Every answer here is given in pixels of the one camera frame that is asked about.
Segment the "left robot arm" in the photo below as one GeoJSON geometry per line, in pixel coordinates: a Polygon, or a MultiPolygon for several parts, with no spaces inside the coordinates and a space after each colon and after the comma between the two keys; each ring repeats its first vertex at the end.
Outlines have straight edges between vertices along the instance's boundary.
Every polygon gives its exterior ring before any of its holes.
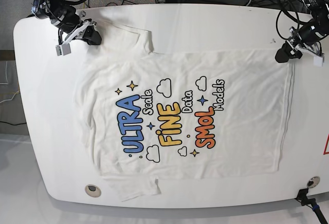
{"type": "MultiPolygon", "coordinates": [[[[303,53],[313,56],[314,64],[322,66],[324,52],[321,41],[328,37],[328,0],[298,0],[310,12],[312,18],[303,22],[292,16],[283,5],[282,0],[277,0],[280,7],[279,13],[284,13],[296,23],[296,28],[289,29],[290,36],[285,38],[285,43],[277,51],[275,60],[278,63],[287,63],[292,59],[300,59],[303,53]]],[[[286,0],[290,9],[295,9],[292,0],[286,0]]]]}

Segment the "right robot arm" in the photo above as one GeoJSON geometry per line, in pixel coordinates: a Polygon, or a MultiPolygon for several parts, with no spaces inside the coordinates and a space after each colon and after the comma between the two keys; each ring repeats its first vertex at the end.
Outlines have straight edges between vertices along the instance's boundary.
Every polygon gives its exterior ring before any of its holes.
{"type": "Polygon", "coordinates": [[[82,40],[88,45],[98,46],[102,37],[95,30],[96,22],[85,18],[85,11],[77,12],[75,6],[87,0],[33,0],[32,14],[39,18],[49,18],[58,29],[58,42],[62,46],[72,40],[82,40]]]}

